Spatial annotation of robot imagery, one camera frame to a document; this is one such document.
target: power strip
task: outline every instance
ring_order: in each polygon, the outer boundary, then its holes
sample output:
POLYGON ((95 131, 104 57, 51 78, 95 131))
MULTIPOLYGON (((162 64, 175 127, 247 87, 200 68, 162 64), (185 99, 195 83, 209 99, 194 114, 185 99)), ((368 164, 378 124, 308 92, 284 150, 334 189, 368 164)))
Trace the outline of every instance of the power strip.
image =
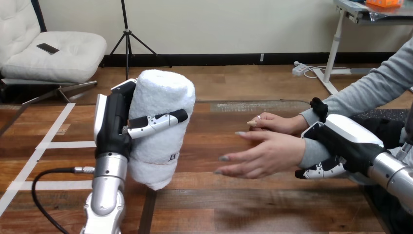
POLYGON ((305 64, 300 64, 293 69, 293 75, 295 76, 302 76, 306 71, 308 71, 308 66, 305 64))

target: chair leg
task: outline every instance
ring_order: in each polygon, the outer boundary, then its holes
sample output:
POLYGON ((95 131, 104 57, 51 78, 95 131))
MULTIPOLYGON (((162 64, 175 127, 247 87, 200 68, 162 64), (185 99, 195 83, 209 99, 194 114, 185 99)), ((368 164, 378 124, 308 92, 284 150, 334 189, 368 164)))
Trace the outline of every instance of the chair leg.
POLYGON ((80 89, 80 88, 88 87, 88 86, 92 86, 92 85, 97 85, 97 81, 94 80, 94 81, 88 81, 88 82, 85 82, 85 83, 82 83, 82 84, 70 85, 70 86, 62 87, 61 90, 62 90, 62 92, 68 92, 68 91, 72 91, 72 90, 75 90, 75 89, 80 89))
POLYGON ((47 92, 47 93, 45 93, 45 94, 43 94, 43 95, 41 95, 41 96, 39 96, 39 97, 35 97, 34 99, 32 99, 32 100, 30 100, 30 101, 27 101, 27 102, 23 103, 22 105, 33 104, 33 103, 36 103, 36 102, 39 102, 39 101, 42 101, 42 100, 45 100, 45 99, 54 97, 55 95, 56 95, 56 89, 55 89, 55 90, 52 90, 52 91, 50 91, 50 92, 47 92))
POLYGON ((56 94, 57 94, 59 97, 61 97, 66 103, 71 103, 71 102, 69 101, 69 99, 66 97, 66 95, 64 95, 64 93, 62 92, 62 88, 58 88, 58 89, 56 90, 56 94))

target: white couch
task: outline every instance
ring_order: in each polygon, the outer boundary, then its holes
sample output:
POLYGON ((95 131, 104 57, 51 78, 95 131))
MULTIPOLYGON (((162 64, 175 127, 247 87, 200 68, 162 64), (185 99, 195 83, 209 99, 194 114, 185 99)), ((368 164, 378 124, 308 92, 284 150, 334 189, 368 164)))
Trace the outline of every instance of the white couch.
POLYGON ((35 98, 34 103, 64 91, 96 85, 88 81, 106 51, 103 37, 83 32, 40 32, 30 0, 0 0, 0 72, 10 84, 59 84, 62 87, 35 98), (53 55, 37 48, 46 43, 59 51, 53 55))

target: wooden table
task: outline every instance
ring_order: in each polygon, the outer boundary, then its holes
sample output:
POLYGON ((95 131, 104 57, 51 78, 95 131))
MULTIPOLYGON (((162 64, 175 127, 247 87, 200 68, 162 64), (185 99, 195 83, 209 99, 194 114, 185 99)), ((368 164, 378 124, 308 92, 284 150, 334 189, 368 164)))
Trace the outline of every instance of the wooden table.
MULTIPOLYGON (((302 102, 197 103, 172 182, 154 192, 128 177, 122 233, 384 233, 359 187, 348 180, 299 180, 294 172, 245 180, 212 173, 225 164, 219 156, 251 147, 234 132, 246 131, 252 117, 263 110, 292 117, 308 107, 302 102)), ((94 166, 93 121, 94 106, 30 106, 0 136, 0 209, 6 208, 0 210, 0 233, 58 233, 34 205, 30 181, 46 169, 94 166), (74 141, 89 143, 85 148, 59 143, 74 141)), ((85 223, 83 203, 91 190, 82 185, 90 180, 91 175, 72 174, 42 179, 63 185, 52 190, 43 182, 38 197, 70 233, 79 233, 85 223)))

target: robotic finger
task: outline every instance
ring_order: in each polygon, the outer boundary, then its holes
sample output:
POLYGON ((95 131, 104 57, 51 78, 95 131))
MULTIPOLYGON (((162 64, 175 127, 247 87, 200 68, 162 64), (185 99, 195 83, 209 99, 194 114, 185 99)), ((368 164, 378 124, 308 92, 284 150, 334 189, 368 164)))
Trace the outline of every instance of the robotic finger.
POLYGON ((307 169, 297 170, 295 175, 299 179, 334 178, 346 173, 345 162, 342 157, 331 157, 307 169))

